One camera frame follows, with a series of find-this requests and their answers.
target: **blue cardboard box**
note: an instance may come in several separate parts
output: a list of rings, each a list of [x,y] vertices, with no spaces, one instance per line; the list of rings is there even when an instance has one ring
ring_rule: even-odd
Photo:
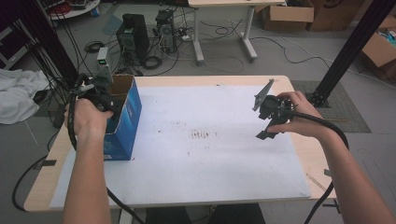
[[[129,161],[134,148],[142,103],[134,77],[113,76],[110,93],[118,102],[124,102],[119,119],[109,119],[105,135],[105,161]]]

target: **table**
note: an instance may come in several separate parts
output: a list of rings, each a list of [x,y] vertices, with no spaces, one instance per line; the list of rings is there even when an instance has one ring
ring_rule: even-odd
[[[84,9],[81,10],[71,10],[69,12],[67,12],[64,15],[49,15],[49,17],[53,20],[53,21],[57,21],[57,20],[63,20],[63,19],[68,19],[68,18],[72,18],[72,17],[76,17],[79,15],[82,15],[86,12],[89,12],[91,10],[93,10],[94,8],[98,7],[100,3],[100,0],[93,0],[93,1],[88,1],[87,5],[85,6]]]
[[[274,94],[282,91],[292,91],[293,88],[287,77],[283,76],[222,76],[222,77],[136,77],[140,87],[163,86],[209,86],[209,85],[265,85],[269,78],[274,78]],[[291,134],[291,141],[296,148],[300,163],[303,167],[307,183],[311,190],[311,199],[318,199],[331,182],[331,178],[324,175],[327,162],[320,144],[314,138],[307,138],[299,134]],[[49,211],[50,201],[56,189],[57,181],[62,170],[64,159],[71,148],[67,130],[62,127],[47,160],[56,160],[54,166],[42,167],[24,204],[27,211]]]
[[[204,54],[202,53],[201,44],[199,42],[198,37],[198,23],[199,23],[199,7],[237,7],[237,6],[249,6],[247,10],[247,20],[245,32],[241,33],[242,42],[247,48],[247,52],[250,57],[250,61],[253,62],[258,58],[256,51],[251,46],[250,40],[248,39],[250,33],[251,21],[253,20],[254,8],[255,6],[266,6],[266,5],[275,5],[275,4],[283,4],[283,0],[189,0],[189,4],[194,8],[194,37],[192,40],[192,44],[195,49],[195,56],[197,59],[197,64],[202,64],[204,60]]]

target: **white cloth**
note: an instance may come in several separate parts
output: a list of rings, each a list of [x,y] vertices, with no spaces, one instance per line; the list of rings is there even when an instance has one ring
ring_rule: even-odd
[[[35,93],[49,86],[42,71],[0,69],[0,123],[13,124],[31,117],[39,108]]]

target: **cardboard box on floor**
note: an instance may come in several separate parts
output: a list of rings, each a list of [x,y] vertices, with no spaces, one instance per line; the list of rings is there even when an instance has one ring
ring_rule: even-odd
[[[341,31],[353,21],[364,0],[311,0],[315,7],[309,31]]]
[[[110,94],[123,105],[120,119],[108,119],[105,135],[105,161],[131,159],[142,104],[134,76],[114,75]]]
[[[396,29],[396,18],[387,16],[378,31]],[[380,79],[396,81],[396,47],[379,34],[373,34],[362,49],[361,59]]]
[[[303,31],[307,23],[314,20],[314,6],[309,0],[304,0],[302,5],[256,7],[256,11],[261,11],[264,30]]]

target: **hand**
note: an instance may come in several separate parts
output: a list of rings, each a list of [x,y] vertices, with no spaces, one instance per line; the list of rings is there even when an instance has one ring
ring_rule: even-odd
[[[319,112],[309,103],[302,92],[282,92],[277,97],[290,99],[297,112],[322,118]],[[326,127],[308,119],[294,117],[291,122],[268,127],[268,133],[293,132],[304,136],[312,136],[319,139],[328,130]]]
[[[64,112],[64,126],[66,127],[68,116],[69,105],[66,106],[66,112]],[[113,116],[113,112],[99,111],[90,100],[76,100],[74,131],[78,138],[86,134],[98,134],[100,137],[103,137],[106,132],[106,121],[110,119],[111,116]]]

